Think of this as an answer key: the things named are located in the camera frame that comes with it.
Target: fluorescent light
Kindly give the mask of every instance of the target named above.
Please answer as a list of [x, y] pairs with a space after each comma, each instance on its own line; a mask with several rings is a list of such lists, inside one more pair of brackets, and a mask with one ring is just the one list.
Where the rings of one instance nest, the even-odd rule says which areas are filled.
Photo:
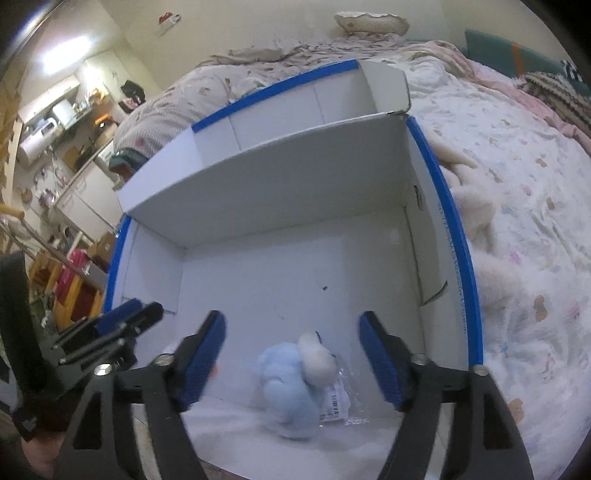
[[60, 43], [43, 56], [45, 73], [51, 75], [59, 72], [84, 58], [92, 44], [88, 37], [77, 37]]

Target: blue plush toy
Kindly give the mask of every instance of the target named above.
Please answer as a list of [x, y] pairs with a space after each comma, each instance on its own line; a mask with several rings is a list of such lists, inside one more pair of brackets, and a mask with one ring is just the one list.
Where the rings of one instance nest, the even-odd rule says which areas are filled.
[[305, 333], [298, 344], [281, 343], [258, 360], [267, 422], [290, 439], [308, 439], [319, 426], [324, 389], [337, 378], [334, 356], [316, 332]]

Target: silver bolt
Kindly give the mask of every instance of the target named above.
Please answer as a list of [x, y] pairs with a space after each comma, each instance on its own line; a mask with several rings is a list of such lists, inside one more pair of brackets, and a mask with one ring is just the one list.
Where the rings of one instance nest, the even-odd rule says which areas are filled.
[[95, 367], [95, 375], [102, 377], [104, 375], [109, 375], [113, 371], [113, 365], [111, 364], [101, 364], [98, 367]]
[[476, 374], [476, 375], [480, 375], [481, 377], [485, 377], [488, 375], [488, 369], [487, 367], [485, 367], [484, 365], [474, 365], [472, 367], [472, 371]]
[[157, 356], [156, 360], [154, 360], [154, 363], [159, 367], [167, 367], [172, 362], [174, 362], [174, 355], [170, 353], [163, 353], [162, 355]]
[[415, 365], [427, 365], [429, 363], [427, 355], [423, 355], [422, 353], [414, 353], [410, 360]]

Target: blue gripper pad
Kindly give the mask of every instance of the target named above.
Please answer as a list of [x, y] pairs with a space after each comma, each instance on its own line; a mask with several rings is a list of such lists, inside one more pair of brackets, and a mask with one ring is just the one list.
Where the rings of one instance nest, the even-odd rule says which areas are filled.
[[197, 349], [193, 357], [188, 359], [184, 372], [179, 372], [184, 379], [182, 389], [177, 395], [177, 401], [185, 409], [199, 401], [203, 393], [207, 379], [226, 339], [226, 317], [221, 312], [210, 312], [199, 331], [192, 337], [193, 339], [187, 337], [177, 349], [177, 352], [180, 353], [187, 340], [197, 343]]
[[388, 335], [373, 312], [359, 318], [359, 341], [384, 399], [398, 411], [406, 411], [414, 398], [411, 354], [404, 342]]
[[142, 309], [142, 303], [138, 299], [126, 301], [117, 308], [105, 313], [98, 322], [96, 322], [95, 330], [99, 336], [105, 336], [112, 333], [117, 325], [130, 319], [133, 315]]

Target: white pillow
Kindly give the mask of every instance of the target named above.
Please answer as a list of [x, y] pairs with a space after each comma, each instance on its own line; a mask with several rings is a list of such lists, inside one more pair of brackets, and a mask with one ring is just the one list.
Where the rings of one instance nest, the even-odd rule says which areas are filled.
[[406, 18], [392, 14], [370, 14], [367, 12], [339, 12], [336, 22], [348, 33], [396, 33], [404, 35], [410, 28]]

